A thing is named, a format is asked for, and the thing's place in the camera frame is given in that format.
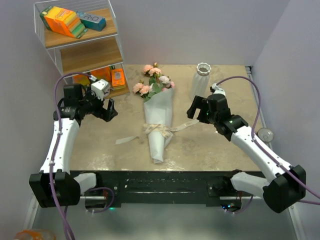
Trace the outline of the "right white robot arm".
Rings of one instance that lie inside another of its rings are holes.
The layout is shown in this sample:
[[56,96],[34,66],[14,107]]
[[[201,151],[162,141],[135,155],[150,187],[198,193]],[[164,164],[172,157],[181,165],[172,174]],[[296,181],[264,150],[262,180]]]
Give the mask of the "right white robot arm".
[[230,197],[239,191],[260,197],[276,213],[281,213],[306,196],[306,171],[292,166],[275,154],[256,137],[253,129],[239,115],[231,113],[223,94],[212,94],[207,98],[195,96],[187,111],[193,118],[199,109],[197,120],[212,124],[217,132],[240,148],[258,166],[264,177],[240,171],[223,183],[223,192]]

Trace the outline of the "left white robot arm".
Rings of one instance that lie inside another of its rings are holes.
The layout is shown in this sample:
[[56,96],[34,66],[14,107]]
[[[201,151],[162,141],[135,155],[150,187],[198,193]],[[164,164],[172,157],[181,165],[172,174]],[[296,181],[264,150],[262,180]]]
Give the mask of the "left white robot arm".
[[110,90],[106,80],[92,83],[84,89],[79,83],[63,87],[63,98],[57,103],[53,113],[54,130],[45,161],[39,173],[31,174],[29,185],[42,208],[77,205],[80,196],[86,191],[92,196],[99,196],[104,184],[97,180],[95,173],[81,173],[76,177],[70,174],[72,149],[81,122],[87,115],[93,115],[105,122],[117,116],[114,100],[108,101],[104,108],[104,97]]

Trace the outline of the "white wrapping paper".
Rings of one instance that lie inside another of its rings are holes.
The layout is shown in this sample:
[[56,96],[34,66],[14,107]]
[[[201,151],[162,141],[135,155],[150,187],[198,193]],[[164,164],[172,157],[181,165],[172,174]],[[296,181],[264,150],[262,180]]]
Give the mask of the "white wrapping paper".
[[164,150],[173,137],[170,131],[173,118],[173,97],[174,89],[170,88],[155,94],[144,103],[149,151],[155,164],[164,161]]

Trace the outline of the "cream printed ribbon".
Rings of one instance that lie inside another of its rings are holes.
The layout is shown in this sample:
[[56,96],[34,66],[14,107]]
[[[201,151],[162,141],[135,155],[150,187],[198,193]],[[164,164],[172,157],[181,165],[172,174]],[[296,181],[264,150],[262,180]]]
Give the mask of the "cream printed ribbon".
[[120,145],[120,144],[124,144],[127,142],[130,142],[136,138],[139,138],[140,140],[143,140],[147,135],[149,135],[152,132],[159,132],[165,139],[171,138],[173,136],[174,132],[179,132],[181,130],[184,130],[188,127],[191,127],[193,125],[196,125],[197,123],[199,123],[200,121],[197,119],[193,119],[191,121],[188,121],[186,123],[183,123],[177,127],[169,127],[166,125],[162,125],[162,124],[147,124],[145,123],[143,125],[143,129],[140,135],[136,135],[136,136],[129,136],[129,137],[125,137],[125,138],[121,138],[121,139],[117,139],[115,141],[116,145]]

